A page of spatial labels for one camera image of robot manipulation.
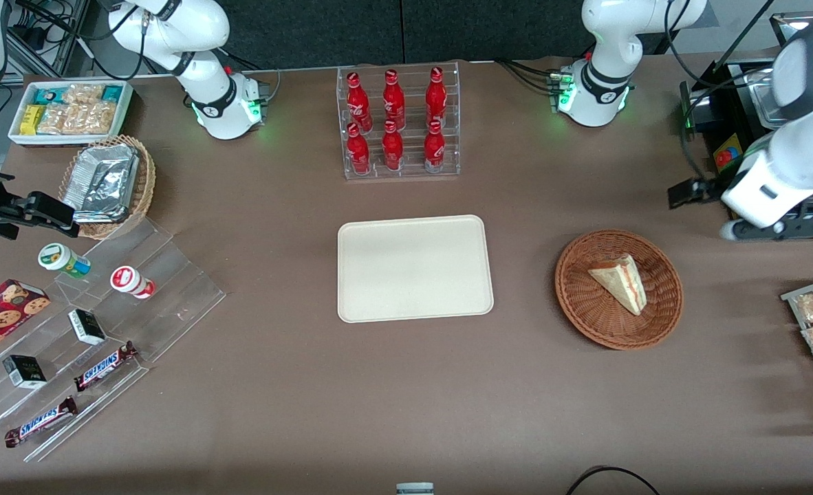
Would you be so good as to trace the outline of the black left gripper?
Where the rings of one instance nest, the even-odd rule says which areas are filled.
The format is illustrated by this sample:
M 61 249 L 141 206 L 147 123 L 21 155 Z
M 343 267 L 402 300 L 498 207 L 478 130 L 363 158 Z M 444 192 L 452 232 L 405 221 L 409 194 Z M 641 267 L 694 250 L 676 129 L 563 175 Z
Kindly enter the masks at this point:
M 687 204 L 708 204 L 719 201 L 721 189 L 716 181 L 699 177 L 681 181 L 667 189 L 670 210 Z M 733 241 L 797 241 L 813 239 L 813 203 L 803 201 L 768 228 L 757 228 L 745 219 L 733 221 Z

